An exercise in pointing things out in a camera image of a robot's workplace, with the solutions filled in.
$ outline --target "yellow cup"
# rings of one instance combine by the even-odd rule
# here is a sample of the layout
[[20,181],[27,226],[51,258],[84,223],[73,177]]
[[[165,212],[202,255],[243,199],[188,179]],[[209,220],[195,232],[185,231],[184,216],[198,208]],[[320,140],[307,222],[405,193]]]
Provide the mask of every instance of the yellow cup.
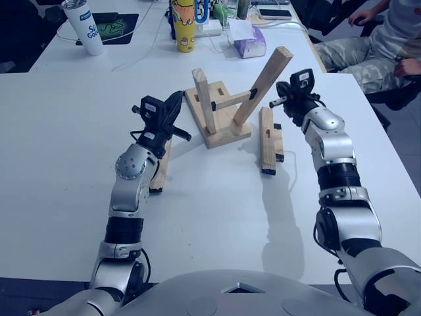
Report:
[[183,53],[195,49],[195,0],[171,0],[177,48]]

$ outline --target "purple tissue box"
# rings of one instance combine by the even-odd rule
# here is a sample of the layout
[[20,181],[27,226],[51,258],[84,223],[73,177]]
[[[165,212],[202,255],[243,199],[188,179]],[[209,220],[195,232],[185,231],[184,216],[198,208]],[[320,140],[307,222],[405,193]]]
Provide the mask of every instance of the purple tissue box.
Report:
[[266,41],[257,26],[253,25],[256,39],[242,39],[234,41],[234,46],[238,50],[241,58],[259,57],[266,54]]

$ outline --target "silver robot arm segment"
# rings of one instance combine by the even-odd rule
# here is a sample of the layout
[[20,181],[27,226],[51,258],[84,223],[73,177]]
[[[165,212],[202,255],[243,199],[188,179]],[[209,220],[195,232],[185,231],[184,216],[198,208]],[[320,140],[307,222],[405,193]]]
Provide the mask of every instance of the silver robot arm segment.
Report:
[[145,121],[145,128],[130,133],[136,143],[117,159],[107,230],[89,290],[77,293],[43,315],[109,316],[141,294],[149,280],[143,280],[143,265],[137,260],[143,251],[141,232],[149,185],[165,154],[165,143],[173,135],[191,139],[186,131],[174,126],[183,94],[175,92],[165,102],[146,96],[140,107],[132,108]]
[[313,86],[311,69],[293,74],[289,84],[277,83],[280,99],[270,106],[282,104],[311,147],[320,186],[314,239],[344,265],[367,311],[382,316],[408,312],[420,304],[421,268],[401,252],[382,247],[382,228],[361,186],[344,120],[311,93]]

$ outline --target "camouflage pants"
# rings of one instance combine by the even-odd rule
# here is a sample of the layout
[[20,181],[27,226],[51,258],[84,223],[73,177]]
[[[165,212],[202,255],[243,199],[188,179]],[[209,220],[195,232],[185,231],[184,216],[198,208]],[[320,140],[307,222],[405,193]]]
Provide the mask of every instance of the camouflage pants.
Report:
[[408,84],[393,71],[397,61],[377,56],[369,38],[343,38],[318,43],[315,48],[328,71],[353,74],[364,94],[401,88]]

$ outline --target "wooden stick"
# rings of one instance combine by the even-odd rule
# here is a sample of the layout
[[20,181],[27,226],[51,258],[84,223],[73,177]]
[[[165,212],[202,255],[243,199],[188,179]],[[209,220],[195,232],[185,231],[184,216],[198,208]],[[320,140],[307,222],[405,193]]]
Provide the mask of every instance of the wooden stick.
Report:
[[250,91],[245,91],[245,92],[234,94],[226,100],[222,100],[218,102],[213,101],[212,108],[214,108],[214,111],[221,110],[225,107],[229,107],[230,105],[235,105],[240,102],[247,101],[248,99],[250,99],[250,95],[251,95]]
[[274,117],[272,110],[260,110],[260,168],[263,173],[276,174],[275,142],[273,139]]
[[213,119],[211,97],[209,95],[208,80],[206,79],[203,71],[198,68],[192,72],[193,79],[195,80],[197,95],[199,96],[200,106],[202,108],[203,117],[209,134],[216,133],[215,121]]
[[281,124],[274,124],[274,143],[275,143],[275,157],[276,161],[283,163],[285,160],[284,156],[284,142],[282,140],[282,126]]
[[270,89],[272,84],[278,79],[281,72],[288,65],[292,58],[292,54],[284,47],[277,47],[270,56],[269,61],[264,66],[262,72],[257,78],[255,84],[250,90],[257,89],[257,93],[252,100],[245,101],[239,107],[237,113],[234,115],[234,122],[241,126],[254,111],[264,95]]
[[168,168],[168,161],[170,159],[171,141],[168,140],[165,144],[165,155],[159,160],[159,169],[157,175],[152,179],[149,185],[149,193],[161,193],[165,183],[166,170]]

